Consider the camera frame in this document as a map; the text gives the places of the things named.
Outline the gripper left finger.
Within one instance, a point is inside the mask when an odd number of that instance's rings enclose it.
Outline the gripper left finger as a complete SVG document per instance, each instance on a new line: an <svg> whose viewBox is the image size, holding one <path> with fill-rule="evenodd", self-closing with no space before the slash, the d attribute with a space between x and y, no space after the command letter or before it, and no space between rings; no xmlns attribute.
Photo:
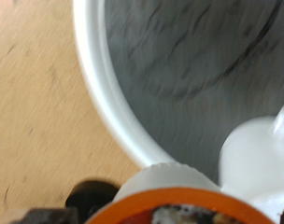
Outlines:
<svg viewBox="0 0 284 224"><path fill-rule="evenodd" d="M9 224L78 224L78 212L74 208L36 208L13 218Z"/></svg>

